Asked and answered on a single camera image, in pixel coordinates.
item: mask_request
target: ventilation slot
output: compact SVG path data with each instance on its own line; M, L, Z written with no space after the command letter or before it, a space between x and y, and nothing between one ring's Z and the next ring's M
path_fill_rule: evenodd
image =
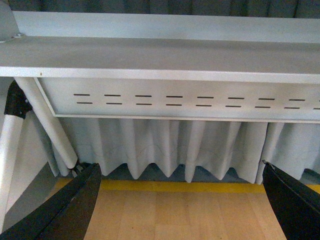
M213 99L213 96L197 96L197 99Z
M151 95L135 95L137 98L151 98Z
M274 101L275 98L259 98L259 100Z
M305 99L289 99L289 101L300 101L300 102L304 102Z

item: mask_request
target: slotted metal panel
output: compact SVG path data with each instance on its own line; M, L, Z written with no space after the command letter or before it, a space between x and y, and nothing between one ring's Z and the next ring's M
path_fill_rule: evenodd
M57 117L320 119L318 84L46 77L38 81Z

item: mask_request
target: gray curtain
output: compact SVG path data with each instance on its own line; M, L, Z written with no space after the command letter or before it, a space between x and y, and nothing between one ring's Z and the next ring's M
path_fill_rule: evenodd
M320 18L320 0L9 0L14 11Z

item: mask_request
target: black plastic joint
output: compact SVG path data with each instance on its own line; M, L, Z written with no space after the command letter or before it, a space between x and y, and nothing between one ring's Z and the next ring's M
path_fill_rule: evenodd
M4 114L13 115L22 119L26 119L27 112L32 110L24 91L19 87L16 81L13 81L6 96Z

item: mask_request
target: metal bracket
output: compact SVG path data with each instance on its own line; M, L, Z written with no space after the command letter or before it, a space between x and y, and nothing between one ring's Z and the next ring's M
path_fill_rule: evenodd
M14 14L8 4L0 1L0 43L5 43L22 37Z
M27 112L31 110L32 106L26 98L24 91L22 91L16 81L13 81L6 97L4 114L26 119Z
M10 42L10 41L12 41L12 40L14 40L14 39L22 38L22 37L24 37L24 36L25 36L25 35L24 35L23 33L19 32L19 33L17 33L16 35L14 35L14 36L12 36L12 37L10 37L10 38L8 38L8 39L1 40L1 41L0 41L0 44L2 44L2 43L7 43L7 42Z

